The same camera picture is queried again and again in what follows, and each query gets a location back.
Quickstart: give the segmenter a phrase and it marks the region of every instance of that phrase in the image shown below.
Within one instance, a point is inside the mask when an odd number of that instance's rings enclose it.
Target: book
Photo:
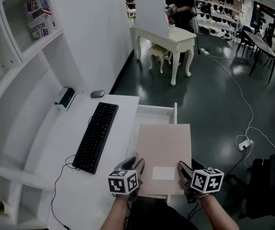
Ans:
[[[34,40],[48,36],[56,30],[47,0],[27,0],[23,11]]]
[[[179,161],[191,166],[191,129],[189,124],[141,124],[137,148],[145,159],[140,195],[182,195],[179,187]]]

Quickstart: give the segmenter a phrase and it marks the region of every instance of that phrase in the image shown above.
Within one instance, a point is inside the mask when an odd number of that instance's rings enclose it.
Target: dark floor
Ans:
[[[237,43],[210,35],[199,35],[199,47],[206,47],[210,54],[218,57],[245,60],[249,54],[243,47],[236,57]],[[234,146],[237,135],[244,133],[251,113],[243,102],[240,91],[232,79],[212,59],[205,55],[198,55],[195,44],[195,56],[191,64],[192,76],[185,75],[185,65],[178,69],[177,84],[170,85],[171,68],[164,63],[163,74],[160,74],[159,62],[147,51],[149,41],[143,42],[142,58],[137,61],[133,57],[126,68],[115,94],[140,96],[140,104],[169,106],[178,103],[178,123],[191,125],[191,147],[194,159],[205,165],[218,168],[225,173],[243,156]],[[262,130],[275,144],[275,70],[272,80],[267,85],[270,70],[263,68],[267,57],[263,55],[251,77],[248,76],[253,60],[239,63],[226,59],[219,62],[226,67],[242,88],[243,95],[254,112],[252,126]],[[149,64],[154,64],[151,71]],[[257,131],[250,130],[250,139],[255,141],[253,151],[247,159],[251,165],[255,158],[269,158],[275,149]],[[241,162],[233,171],[238,177],[247,180],[247,171]],[[216,198],[222,206],[232,203],[242,194],[241,189],[233,183],[222,186]],[[172,198],[171,204],[181,215],[187,216],[192,209],[182,196]],[[237,221],[240,229],[272,230],[275,226],[274,217],[238,220],[240,206],[234,207],[228,213]],[[203,210],[192,218],[192,222],[200,229],[211,229]]]

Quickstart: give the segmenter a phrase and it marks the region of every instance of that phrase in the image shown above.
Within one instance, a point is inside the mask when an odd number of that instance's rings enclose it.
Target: glove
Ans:
[[[137,172],[137,180],[138,180],[139,187],[137,187],[129,195],[116,195],[116,197],[127,197],[127,199],[132,202],[134,202],[136,200],[140,186],[143,184],[140,177],[143,174],[143,170],[145,167],[144,159],[140,159],[137,163],[135,163],[135,162],[136,162],[136,157],[132,157],[132,158],[122,161],[115,167],[115,170],[126,170],[126,171],[136,170],[136,172]]]
[[[204,166],[200,163],[192,160],[192,164],[195,164],[196,169],[204,169]],[[186,163],[179,161],[178,172],[180,176],[179,186],[184,190],[184,194],[189,204],[197,202],[197,200],[203,196],[203,193],[190,188],[191,180],[193,176],[193,168],[190,168]]]

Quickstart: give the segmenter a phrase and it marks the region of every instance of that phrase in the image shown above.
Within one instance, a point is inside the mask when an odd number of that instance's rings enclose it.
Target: box with american flag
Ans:
[[[35,40],[56,30],[47,0],[27,0],[23,10],[30,32]]]

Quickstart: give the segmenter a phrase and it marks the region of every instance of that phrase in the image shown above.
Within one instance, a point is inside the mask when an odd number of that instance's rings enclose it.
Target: open drawer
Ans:
[[[176,124],[177,103],[174,107],[138,105],[126,158],[135,155],[139,124]]]

